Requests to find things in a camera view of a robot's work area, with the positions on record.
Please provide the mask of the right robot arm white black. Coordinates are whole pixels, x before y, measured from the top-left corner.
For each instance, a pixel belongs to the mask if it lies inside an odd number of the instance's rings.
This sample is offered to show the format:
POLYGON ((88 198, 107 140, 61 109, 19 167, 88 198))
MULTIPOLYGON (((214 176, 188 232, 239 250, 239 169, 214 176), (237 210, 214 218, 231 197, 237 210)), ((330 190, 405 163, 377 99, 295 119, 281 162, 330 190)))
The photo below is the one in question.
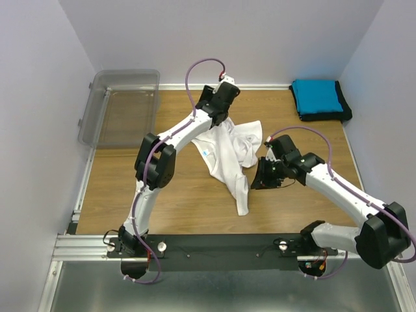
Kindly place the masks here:
POLYGON ((355 223, 335 226, 317 220, 300 232, 305 254, 321 248, 352 252, 372 268, 381 269, 411 245, 405 209, 386 204, 349 183, 314 153, 301 154, 289 135, 268 137, 267 153, 259 158, 251 189, 276 189, 285 179, 309 187, 342 209, 355 223))

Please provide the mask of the white t shirt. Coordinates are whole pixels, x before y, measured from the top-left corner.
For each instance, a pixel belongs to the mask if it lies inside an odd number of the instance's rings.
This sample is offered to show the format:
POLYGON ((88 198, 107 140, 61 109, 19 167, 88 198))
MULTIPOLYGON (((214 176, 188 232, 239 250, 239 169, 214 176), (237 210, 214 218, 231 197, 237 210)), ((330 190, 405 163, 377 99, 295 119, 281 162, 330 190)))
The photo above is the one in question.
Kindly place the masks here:
POLYGON ((236 125, 231 118, 192 141, 210 175, 224 183, 235 199, 239 216, 249 213, 248 179, 242 169, 257 164, 256 153, 262 141, 263 128, 259 120, 236 125))

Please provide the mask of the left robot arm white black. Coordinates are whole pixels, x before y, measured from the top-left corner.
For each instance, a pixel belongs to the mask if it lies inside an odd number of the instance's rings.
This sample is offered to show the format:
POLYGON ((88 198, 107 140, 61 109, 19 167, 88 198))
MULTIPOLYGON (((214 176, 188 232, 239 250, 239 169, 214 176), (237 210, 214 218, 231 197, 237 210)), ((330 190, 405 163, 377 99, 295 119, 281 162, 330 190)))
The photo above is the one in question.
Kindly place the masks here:
POLYGON ((122 250, 131 257, 148 253, 144 237, 161 189, 172 180, 177 154, 198 135, 220 125, 240 89, 226 77, 216 87, 204 86, 194 110, 171 129, 147 134, 135 162, 136 190, 128 217, 118 230, 122 250))

